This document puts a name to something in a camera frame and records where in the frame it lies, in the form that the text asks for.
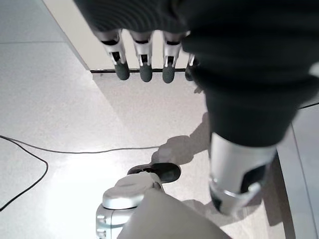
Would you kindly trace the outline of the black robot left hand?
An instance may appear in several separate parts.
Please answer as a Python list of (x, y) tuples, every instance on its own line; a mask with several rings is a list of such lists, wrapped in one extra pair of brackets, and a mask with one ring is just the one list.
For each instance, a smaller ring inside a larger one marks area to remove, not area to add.
[(187, 33), (191, 76), (210, 120), (210, 194), (231, 215), (261, 189), (298, 108), (319, 90), (316, 0), (77, 0), (96, 37), (110, 32)]

